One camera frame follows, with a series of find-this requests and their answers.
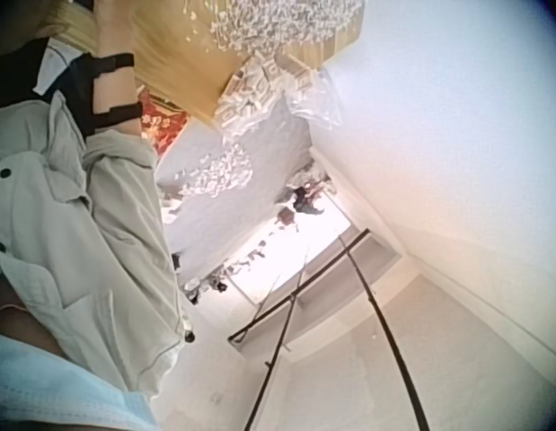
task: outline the floor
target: floor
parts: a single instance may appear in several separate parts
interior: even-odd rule
[[[216,158],[222,153],[221,142],[217,132],[191,120],[161,160],[156,180],[168,181],[182,169],[195,169],[207,154]],[[307,122],[292,116],[285,103],[238,142],[252,159],[250,182],[215,198],[187,198],[177,219],[164,227],[171,251],[181,253],[185,279],[204,277],[275,216],[274,202],[287,179],[309,162]]]

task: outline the hand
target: hand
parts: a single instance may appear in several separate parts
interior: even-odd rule
[[[129,27],[137,4],[138,0],[94,0],[99,31]]]

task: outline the light blue face mask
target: light blue face mask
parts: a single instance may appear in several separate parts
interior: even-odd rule
[[[48,352],[0,336],[0,420],[159,430],[145,397]]]

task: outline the person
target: person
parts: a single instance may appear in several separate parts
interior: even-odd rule
[[[0,0],[0,20],[19,3]],[[115,59],[93,80],[96,119],[136,111],[135,6],[95,0],[94,64]],[[54,90],[0,100],[0,428],[156,430],[148,400],[191,332],[163,236],[156,155],[139,117],[83,134],[72,98]]]
[[[298,187],[294,190],[294,193],[296,194],[294,210],[297,213],[304,213],[312,216],[323,214],[322,209],[317,209],[312,204],[312,199],[316,196],[315,193],[309,194],[304,187]]]

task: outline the wall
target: wall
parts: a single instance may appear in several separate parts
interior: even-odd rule
[[[245,360],[188,303],[196,341],[184,347],[152,411],[164,431],[243,429],[261,385]]]
[[[533,430],[550,416],[556,388],[424,277],[411,282],[384,312],[432,431]],[[397,365],[378,326],[371,318],[291,365],[277,429],[416,429]]]
[[[500,0],[370,1],[364,19],[326,65],[344,124],[313,144],[556,383],[556,26]]]

